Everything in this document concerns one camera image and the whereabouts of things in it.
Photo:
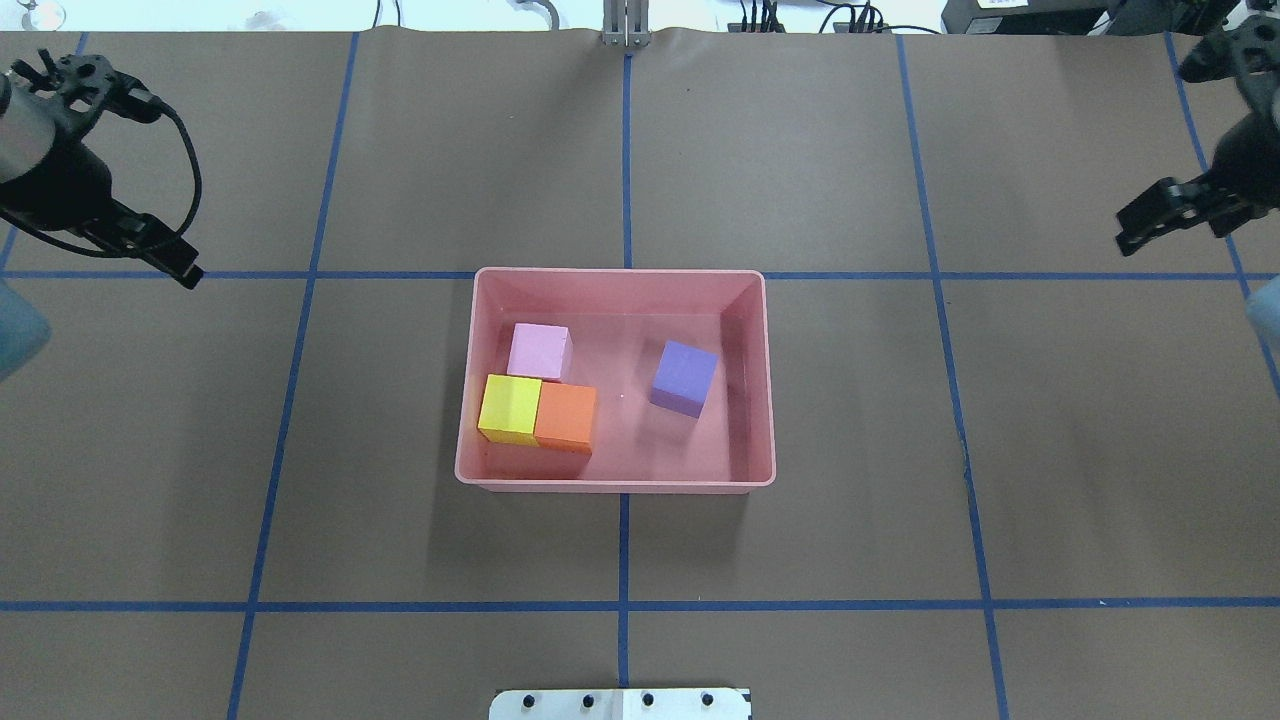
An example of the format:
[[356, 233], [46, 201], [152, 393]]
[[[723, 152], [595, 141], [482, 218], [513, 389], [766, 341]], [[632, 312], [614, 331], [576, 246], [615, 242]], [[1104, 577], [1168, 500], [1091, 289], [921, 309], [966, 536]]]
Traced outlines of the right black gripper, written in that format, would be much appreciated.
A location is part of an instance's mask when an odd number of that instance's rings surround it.
[[1157, 179], [1116, 213], [1115, 243], [1130, 258], [1149, 241], [1206, 223], [1219, 238], [1267, 217], [1279, 205], [1277, 124], [1270, 114], [1251, 113], [1221, 137], [1204, 182]]

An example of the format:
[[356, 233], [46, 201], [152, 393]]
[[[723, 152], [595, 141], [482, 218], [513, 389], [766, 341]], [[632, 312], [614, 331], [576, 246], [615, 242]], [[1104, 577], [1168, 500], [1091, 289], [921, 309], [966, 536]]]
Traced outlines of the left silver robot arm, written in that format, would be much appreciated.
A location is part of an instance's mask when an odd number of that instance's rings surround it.
[[[170, 228], [116, 200], [113, 174], [83, 141], [105, 111], [174, 123], [192, 170], [192, 200]], [[184, 233], [204, 196], [195, 143], [178, 111], [134, 77], [76, 78], [26, 61], [3, 74], [3, 219], [82, 258], [138, 259], [186, 290], [205, 275]]]

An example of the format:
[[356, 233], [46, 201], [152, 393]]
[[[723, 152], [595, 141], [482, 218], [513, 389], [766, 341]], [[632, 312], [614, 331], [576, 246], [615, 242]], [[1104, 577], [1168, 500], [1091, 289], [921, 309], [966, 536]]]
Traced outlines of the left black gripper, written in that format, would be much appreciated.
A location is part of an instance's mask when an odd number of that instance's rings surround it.
[[156, 217], [120, 210], [108, 165], [84, 142], [52, 143], [40, 159], [3, 145], [3, 219], [33, 231], [69, 231], [114, 258], [140, 259], [193, 290], [198, 251]]

